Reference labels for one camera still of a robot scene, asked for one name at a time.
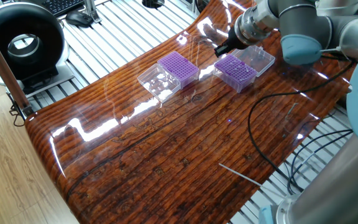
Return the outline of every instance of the wooden floor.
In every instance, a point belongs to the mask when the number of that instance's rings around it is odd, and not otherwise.
[[[0,86],[0,223],[78,223],[53,186]]]

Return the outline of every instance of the clear plastic box lid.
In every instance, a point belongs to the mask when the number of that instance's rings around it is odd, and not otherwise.
[[[137,79],[161,103],[164,103],[180,89],[179,79],[171,75],[159,64],[151,66]]]
[[[256,77],[261,76],[261,74],[270,68],[276,59],[264,51],[262,47],[254,45],[249,46],[244,50],[237,49],[233,51],[232,55],[253,68],[257,72]]]

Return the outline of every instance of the metal grating floor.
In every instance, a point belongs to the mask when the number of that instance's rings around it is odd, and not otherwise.
[[[65,38],[70,46],[67,65],[75,78],[29,98],[33,109],[46,107],[106,76],[181,32],[197,17],[189,9],[189,5],[181,0],[165,0],[165,2],[166,7],[161,7],[157,11],[145,8],[136,0],[97,0],[96,8],[102,19],[100,24],[81,28],[69,25],[63,20]],[[305,138],[299,148],[322,134],[349,129],[350,124],[344,109],[337,108],[332,113],[334,115],[324,119]],[[338,136],[334,134],[310,144],[300,154],[297,163],[301,163],[315,149]],[[339,140],[312,157],[300,170],[301,174],[296,176],[299,185],[301,187],[309,185],[349,138],[350,136]],[[294,154],[291,154],[280,166],[284,173],[287,173],[286,166],[290,168],[293,157]],[[263,185],[278,194],[287,194],[287,182],[277,172],[274,172]],[[229,223],[258,223],[259,208],[280,201],[281,199],[274,194],[258,190]]]
[[[136,0],[96,0],[100,24],[90,28],[63,19],[75,78],[29,98],[37,111],[106,76],[186,29],[197,17],[180,0],[166,0],[158,10]]]

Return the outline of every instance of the computer mouse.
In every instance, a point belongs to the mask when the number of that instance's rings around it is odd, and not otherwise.
[[[66,16],[67,23],[80,27],[90,27],[93,20],[84,12],[71,11]]]

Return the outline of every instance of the desk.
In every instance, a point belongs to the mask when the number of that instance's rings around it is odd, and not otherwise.
[[[250,107],[270,93],[318,85],[345,65],[289,67],[275,31],[261,43],[275,64],[237,94],[209,75],[212,44],[224,39],[215,31],[224,33],[249,6],[212,0],[182,33],[27,118],[35,150],[80,222],[223,223],[257,187],[218,163],[259,182],[273,172],[249,140]],[[202,78],[161,104],[137,77],[174,50],[199,66]],[[251,120],[261,150],[280,164],[298,135],[308,134],[301,126],[325,116],[346,91],[340,78],[307,95],[262,102]]]

